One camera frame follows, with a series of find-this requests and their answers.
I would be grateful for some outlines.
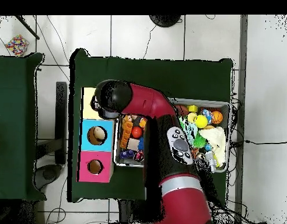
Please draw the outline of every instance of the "yellow ball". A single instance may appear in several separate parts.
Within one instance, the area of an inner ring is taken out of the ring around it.
[[[195,118],[194,123],[197,126],[197,128],[203,129],[204,127],[207,126],[208,120],[207,120],[206,116],[199,115]]]
[[[188,116],[187,116],[187,120],[188,120],[188,122],[190,122],[190,123],[194,123],[194,120],[195,120],[196,117],[197,117],[197,114],[196,114],[196,113],[190,113],[190,114],[188,114]]]

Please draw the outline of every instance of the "toy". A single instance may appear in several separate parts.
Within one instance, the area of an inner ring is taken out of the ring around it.
[[[225,149],[226,149],[226,137],[222,127],[216,127],[213,129],[201,129],[199,134],[206,138],[209,144],[213,147],[212,151],[217,157],[218,163],[225,162]]]
[[[132,118],[130,115],[126,115],[123,119],[122,119],[122,128],[125,129],[125,124],[128,122],[132,122]]]
[[[145,128],[145,126],[146,126],[146,118],[141,118],[141,120],[140,120],[140,122],[139,122],[139,126],[141,127],[141,128]]]
[[[189,114],[189,110],[187,109],[186,106],[183,105],[175,105],[175,107],[177,108],[177,114],[180,116],[186,116]]]
[[[194,138],[197,136],[198,128],[194,123],[188,122],[185,117],[180,117],[180,125],[187,136],[188,143],[193,145]]]
[[[138,144],[138,149],[140,150],[140,151],[142,151],[143,149],[144,149],[144,138],[143,137],[141,137],[140,139],[139,139],[139,144]]]
[[[187,107],[190,112],[197,113],[198,107],[195,105],[191,105]]]
[[[101,145],[107,138],[106,131],[100,126],[95,126],[89,129],[87,135],[87,140],[92,145]]]
[[[220,111],[214,111],[213,113],[212,122],[213,124],[219,124],[223,120],[223,115]]]
[[[190,123],[194,123],[194,120],[195,120],[196,117],[197,117],[197,114],[196,114],[196,113],[190,113],[190,114],[188,114],[188,116],[187,116],[187,120],[188,120],[188,122],[190,122]]]
[[[209,166],[211,167],[212,172],[215,171],[215,167],[217,165],[217,162],[214,159],[213,155],[214,155],[213,151],[209,151],[205,154],[206,160],[207,160]]]
[[[197,136],[193,141],[193,147],[203,148],[205,145],[206,145],[206,139],[203,138],[199,133],[197,133]]]
[[[132,131],[131,131],[131,134],[134,138],[140,138],[142,136],[142,129],[141,127],[133,127],[132,128]]]
[[[137,151],[137,153],[134,156],[134,160],[137,162],[142,162],[144,160],[144,152],[142,150]]]
[[[124,123],[125,125],[123,126],[123,133],[122,133],[122,140],[121,140],[121,143],[120,143],[120,147],[121,148],[126,148],[127,146],[127,142],[128,142],[128,139],[130,137],[130,134],[131,134],[131,130],[132,130],[132,127],[133,127],[133,123],[132,122],[125,122]]]
[[[122,151],[120,153],[120,158],[121,159],[126,159],[126,158],[130,158],[130,157],[133,157],[134,156],[134,151],[133,150],[125,150],[125,151]]]
[[[197,158],[197,154],[200,150],[198,148],[194,148],[191,153],[192,153],[192,156],[193,156],[193,159],[196,159]]]
[[[208,120],[204,115],[198,115],[195,119],[194,119],[194,124],[199,128],[199,129],[203,129],[204,127],[207,126]]]
[[[214,126],[212,126],[212,125],[207,125],[206,127],[204,127],[203,128],[203,130],[209,130],[209,129],[213,129],[213,128],[215,128]]]
[[[25,53],[28,45],[29,42],[19,34],[6,44],[6,48],[13,52],[16,57],[21,57]]]
[[[208,125],[211,124],[213,114],[210,111],[208,111],[207,109],[203,109],[202,115],[204,115],[206,117],[206,119],[208,120]]]
[[[212,146],[209,144],[209,143],[207,143],[206,145],[205,145],[205,150],[206,151],[210,151],[212,149]]]
[[[127,149],[132,149],[133,151],[138,151],[139,140],[134,138],[129,138]]]

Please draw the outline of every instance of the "orange ball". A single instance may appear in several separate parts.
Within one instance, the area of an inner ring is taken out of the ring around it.
[[[212,123],[213,124],[219,124],[223,120],[223,115],[220,111],[213,111],[212,112],[213,117],[212,117]]]

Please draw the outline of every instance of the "dark green tablecloth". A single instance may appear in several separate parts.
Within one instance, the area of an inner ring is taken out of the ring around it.
[[[40,53],[0,56],[0,199],[44,200],[33,185],[36,157],[34,73]]]
[[[95,58],[77,49],[70,59],[69,148],[73,148],[73,157],[72,163],[69,162],[68,198],[72,196],[73,201],[78,198],[145,198],[142,168],[116,166],[109,183],[76,182],[81,87],[95,87],[103,80],[116,79],[153,87],[167,97],[230,102],[232,66],[231,59],[211,62]],[[216,173],[213,177],[218,198],[224,204],[226,173]]]

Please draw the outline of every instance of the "green toy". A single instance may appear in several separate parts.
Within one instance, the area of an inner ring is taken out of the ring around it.
[[[197,137],[193,141],[193,147],[201,149],[206,145],[206,139],[203,138],[200,133],[197,133]]]

